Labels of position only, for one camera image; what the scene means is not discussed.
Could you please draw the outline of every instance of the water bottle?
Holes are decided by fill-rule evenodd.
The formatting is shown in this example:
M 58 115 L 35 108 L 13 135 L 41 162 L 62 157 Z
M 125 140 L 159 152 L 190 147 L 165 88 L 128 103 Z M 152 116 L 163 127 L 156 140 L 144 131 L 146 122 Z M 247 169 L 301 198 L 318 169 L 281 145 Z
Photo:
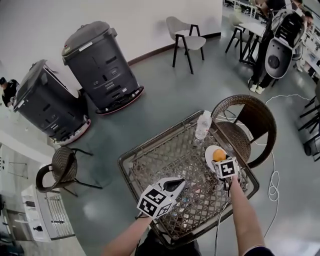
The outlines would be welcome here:
M 202 115 L 199 116 L 197 121 L 197 126 L 195 129 L 195 145 L 200 146 L 205 137 L 207 136 L 207 133 L 209 131 L 209 128 L 211 126 L 212 118 L 211 113 L 207 110 L 204 111 Z

